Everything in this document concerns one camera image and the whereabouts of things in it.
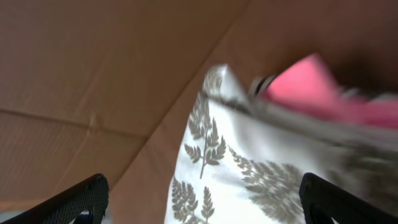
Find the white fern print dress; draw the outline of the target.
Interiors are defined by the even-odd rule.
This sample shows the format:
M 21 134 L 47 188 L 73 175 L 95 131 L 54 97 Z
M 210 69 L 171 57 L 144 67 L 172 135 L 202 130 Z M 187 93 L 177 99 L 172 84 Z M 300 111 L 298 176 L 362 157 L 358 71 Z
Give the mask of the white fern print dress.
M 303 223 L 307 172 L 397 214 L 396 131 L 291 112 L 215 65 L 188 118 L 164 221 Z

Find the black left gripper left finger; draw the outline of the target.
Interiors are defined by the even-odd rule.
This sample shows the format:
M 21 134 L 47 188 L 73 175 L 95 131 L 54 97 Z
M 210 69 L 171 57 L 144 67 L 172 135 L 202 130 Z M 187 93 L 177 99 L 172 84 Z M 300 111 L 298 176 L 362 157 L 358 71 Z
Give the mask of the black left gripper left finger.
M 109 185 L 95 174 L 3 224 L 100 224 L 109 203 Z

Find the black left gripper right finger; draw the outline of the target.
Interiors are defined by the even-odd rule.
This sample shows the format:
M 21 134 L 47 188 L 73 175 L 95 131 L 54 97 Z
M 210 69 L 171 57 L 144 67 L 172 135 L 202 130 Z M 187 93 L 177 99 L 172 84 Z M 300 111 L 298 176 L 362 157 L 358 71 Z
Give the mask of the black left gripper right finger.
M 397 223 L 397 217 L 310 172 L 302 177 L 299 197 L 306 224 Z

